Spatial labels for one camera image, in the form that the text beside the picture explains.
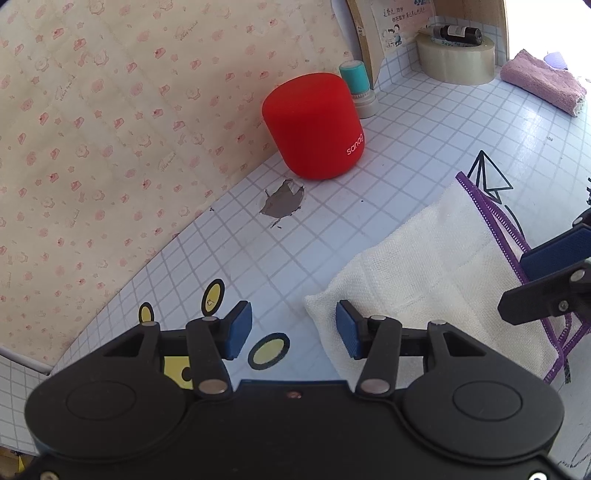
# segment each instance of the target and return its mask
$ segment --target white cloth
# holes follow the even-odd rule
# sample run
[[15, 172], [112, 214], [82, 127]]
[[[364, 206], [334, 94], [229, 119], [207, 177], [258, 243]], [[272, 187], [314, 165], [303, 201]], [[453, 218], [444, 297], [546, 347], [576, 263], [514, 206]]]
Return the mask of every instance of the white cloth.
[[[491, 211], [487, 220], [484, 205], [483, 194], [459, 174], [438, 202], [354, 257], [324, 292], [304, 299], [342, 378], [355, 384], [365, 363], [349, 357], [336, 329], [335, 307], [345, 299], [365, 317], [383, 314], [405, 327], [449, 322], [538, 377], [561, 366], [561, 353], [542, 322], [512, 326], [497, 311], [503, 292], [522, 282], [489, 227]], [[511, 226], [505, 228], [499, 220], [497, 225], [502, 230], [497, 236], [505, 237], [505, 246], [513, 250], [507, 253], [517, 261], [522, 250], [508, 232]], [[555, 328], [563, 327], [563, 318], [554, 321]], [[407, 385], [417, 375], [411, 365], [417, 364], [401, 362], [398, 385]]]

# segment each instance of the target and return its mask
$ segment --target pink towel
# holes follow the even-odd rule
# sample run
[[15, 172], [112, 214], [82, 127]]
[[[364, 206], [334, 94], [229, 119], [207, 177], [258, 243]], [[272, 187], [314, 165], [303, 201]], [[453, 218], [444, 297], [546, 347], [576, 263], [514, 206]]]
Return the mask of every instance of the pink towel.
[[567, 70], [556, 70], [529, 52], [521, 50], [501, 69], [501, 79], [577, 116], [583, 106], [585, 90]]

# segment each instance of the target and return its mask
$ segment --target purple trim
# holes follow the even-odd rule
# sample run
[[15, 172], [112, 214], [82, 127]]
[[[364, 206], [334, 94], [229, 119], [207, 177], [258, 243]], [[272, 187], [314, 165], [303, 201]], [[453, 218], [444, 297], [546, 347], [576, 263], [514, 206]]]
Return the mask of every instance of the purple trim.
[[589, 329], [591, 329], [591, 323], [587, 319], [581, 318], [577, 315], [579, 320], [581, 321], [581, 328], [577, 330], [577, 333], [570, 339], [570, 341], [564, 347], [564, 356], [566, 357], [573, 348], [581, 341], [581, 339], [589, 333]]
[[561, 347], [563, 347], [563, 349], [564, 349], [564, 343], [566, 342], [566, 339], [569, 337], [570, 329], [572, 327], [573, 327], [573, 316], [570, 313], [567, 313], [564, 316], [564, 330], [562, 331], [562, 333], [558, 337], [558, 344]]
[[[521, 265], [519, 264], [517, 257], [513, 253], [513, 250], [511, 250], [509, 243], [507, 243], [507, 240], [505, 239], [505, 236], [503, 235], [501, 228], [496, 222], [495, 217], [499, 219], [501, 224], [503, 224], [503, 226], [507, 229], [507, 232], [511, 235], [513, 240], [515, 240], [517, 245], [519, 245], [519, 247], [523, 251], [527, 251], [525, 249], [529, 249], [529, 245], [527, 245], [525, 239], [521, 236], [521, 234], [519, 234], [519, 236], [517, 235], [519, 232], [517, 232], [517, 229], [508, 220], [504, 212], [500, 210], [499, 207], [497, 207], [497, 205], [494, 204], [494, 202], [487, 202], [482, 192], [466, 177], [464, 173], [459, 172], [456, 175], [456, 180], [462, 185], [462, 187], [464, 187], [464, 189], [472, 198], [474, 205], [476, 205], [476, 207], [480, 211], [482, 218], [488, 225], [488, 228], [491, 230], [492, 235], [495, 237], [496, 243], [499, 245], [505, 258], [509, 262], [509, 265], [513, 269], [513, 272], [515, 272], [517, 279], [519, 279], [521, 284], [528, 283], [529, 279], [527, 278], [525, 272], [521, 268]], [[541, 319], [541, 323], [544, 327], [544, 331], [546, 332], [546, 337], [548, 337], [548, 341], [558, 353], [558, 358], [556, 359], [556, 362], [554, 362], [554, 365], [544, 378], [544, 381], [546, 383], [550, 383], [558, 374], [559, 370], [564, 366], [564, 352], [558, 343], [558, 339], [556, 338], [556, 334], [554, 333], [554, 329], [552, 328], [550, 321], [547, 318], [545, 318]]]
[[482, 198], [486, 202], [486, 205], [489, 210], [499, 219], [501, 224], [505, 227], [507, 232], [512, 236], [515, 243], [521, 248], [521, 250], [525, 253], [531, 250], [531, 247], [527, 243], [527, 240], [521, 235], [521, 232], [513, 225], [513, 222], [509, 220], [509, 217], [505, 214], [505, 212], [499, 208], [499, 206], [493, 202], [490, 198], [486, 195], [482, 195]]

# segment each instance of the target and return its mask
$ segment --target clear packing tape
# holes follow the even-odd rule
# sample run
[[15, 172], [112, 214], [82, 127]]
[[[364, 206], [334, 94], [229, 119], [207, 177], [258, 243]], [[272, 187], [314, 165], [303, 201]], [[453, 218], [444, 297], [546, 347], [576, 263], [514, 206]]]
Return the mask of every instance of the clear packing tape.
[[423, 72], [440, 82], [483, 85], [495, 78], [495, 44], [486, 36], [477, 47], [454, 47], [420, 34], [417, 47]]

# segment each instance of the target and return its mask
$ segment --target patterned wallpaper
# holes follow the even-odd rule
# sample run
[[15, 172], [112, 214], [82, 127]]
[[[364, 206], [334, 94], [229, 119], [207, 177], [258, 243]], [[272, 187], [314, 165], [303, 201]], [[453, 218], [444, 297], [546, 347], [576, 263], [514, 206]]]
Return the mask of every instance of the patterned wallpaper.
[[330, 0], [13, 0], [0, 25], [0, 342], [47, 365], [274, 153], [266, 95], [351, 58]]

